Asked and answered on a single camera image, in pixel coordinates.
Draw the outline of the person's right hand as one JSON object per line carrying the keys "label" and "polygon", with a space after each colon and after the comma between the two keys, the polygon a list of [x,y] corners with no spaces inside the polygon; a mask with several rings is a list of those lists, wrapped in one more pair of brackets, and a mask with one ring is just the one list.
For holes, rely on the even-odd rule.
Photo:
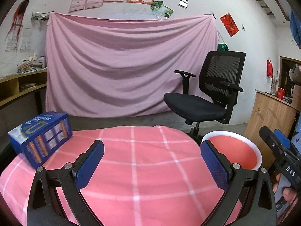
{"label": "person's right hand", "polygon": [[[276,191],[277,191],[281,175],[282,174],[278,174],[275,177],[277,182],[273,185],[274,193],[276,193]],[[297,198],[297,192],[292,188],[284,188],[283,197],[284,197],[285,201],[288,202],[290,205],[295,205],[296,204],[296,198]]]}

